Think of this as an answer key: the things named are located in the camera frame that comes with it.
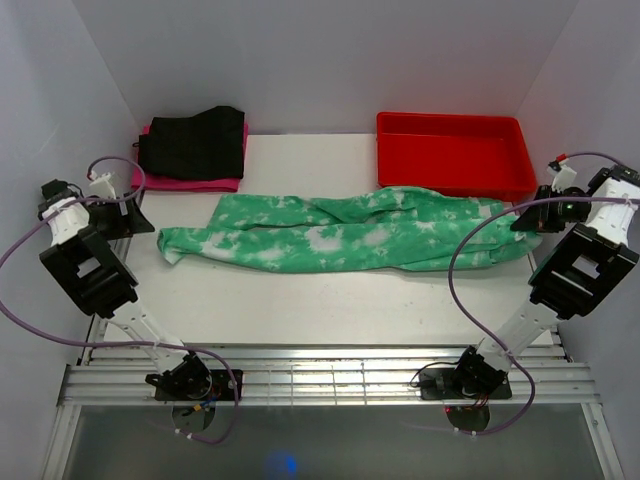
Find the green tie-dye trousers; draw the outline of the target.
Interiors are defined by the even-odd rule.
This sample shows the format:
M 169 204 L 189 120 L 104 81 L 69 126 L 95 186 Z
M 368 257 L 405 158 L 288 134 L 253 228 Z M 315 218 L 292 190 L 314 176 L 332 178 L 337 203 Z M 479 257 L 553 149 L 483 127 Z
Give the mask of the green tie-dye trousers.
M 502 202 L 387 187 L 344 199 L 226 194 L 201 228 L 160 230 L 170 264 L 188 255 L 275 273 L 487 268 L 542 238 L 516 232 Z

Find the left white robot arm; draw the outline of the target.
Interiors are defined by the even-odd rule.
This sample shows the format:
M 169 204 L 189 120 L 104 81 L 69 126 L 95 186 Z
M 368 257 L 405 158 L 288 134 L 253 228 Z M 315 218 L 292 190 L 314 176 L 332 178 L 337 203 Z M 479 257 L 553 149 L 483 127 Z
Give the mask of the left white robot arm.
M 106 202 L 92 195 L 84 203 L 75 185 L 58 179 L 42 186 L 41 193 L 38 217 L 47 221 L 52 242 L 40 261 L 59 286 L 84 314 L 108 321 L 141 344 L 156 369 L 146 382 L 161 397 L 209 396 L 210 371 L 144 307 L 136 292 L 138 281 L 110 245 L 154 231 L 137 201 L 113 197 Z

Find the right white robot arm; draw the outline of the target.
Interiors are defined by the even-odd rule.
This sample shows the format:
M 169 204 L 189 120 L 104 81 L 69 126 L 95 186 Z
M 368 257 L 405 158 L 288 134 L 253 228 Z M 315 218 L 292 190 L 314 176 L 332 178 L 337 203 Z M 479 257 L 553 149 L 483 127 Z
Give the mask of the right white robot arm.
M 627 238 L 638 209 L 638 172 L 603 168 L 582 190 L 573 184 L 573 169 L 557 161 L 550 167 L 553 182 L 537 189 L 534 205 L 511 228 L 565 235 L 530 277 L 529 297 L 517 312 L 462 354 L 451 382 L 464 397 L 491 395 L 514 358 L 559 323 L 591 313 L 639 261 Z

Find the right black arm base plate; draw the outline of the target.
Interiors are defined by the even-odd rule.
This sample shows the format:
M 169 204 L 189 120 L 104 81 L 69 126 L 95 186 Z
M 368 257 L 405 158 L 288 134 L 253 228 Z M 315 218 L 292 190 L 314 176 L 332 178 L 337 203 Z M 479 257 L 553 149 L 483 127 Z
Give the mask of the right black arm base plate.
M 431 365 L 418 373 L 415 386 L 420 390 L 422 400 L 508 400 L 512 398 L 510 384 L 505 380 L 491 393 L 478 387 L 463 387 L 453 379 L 453 365 Z

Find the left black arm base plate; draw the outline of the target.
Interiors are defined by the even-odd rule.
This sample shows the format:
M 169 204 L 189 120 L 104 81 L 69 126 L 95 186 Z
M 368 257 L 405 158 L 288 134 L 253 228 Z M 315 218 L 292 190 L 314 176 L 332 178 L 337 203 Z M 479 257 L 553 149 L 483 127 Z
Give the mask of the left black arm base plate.
M 244 371 L 241 369 L 233 369 L 232 373 L 236 381 L 238 398 L 241 399 L 243 380 L 244 380 Z M 233 393 L 233 386 L 231 382 L 231 376 L 229 375 L 229 373 L 224 369 L 211 369 L 210 376 L 212 379 L 212 390 L 208 398 L 213 396 L 220 401 L 233 401 L 234 393 Z M 170 402 L 170 401 L 202 402 L 205 400 L 205 397 L 200 399 L 195 399 L 195 398 L 189 398 L 184 394 L 181 394 L 179 396 L 174 396 L 162 391 L 159 387 L 155 388 L 153 398 L 156 401 L 167 401 L 167 402 Z

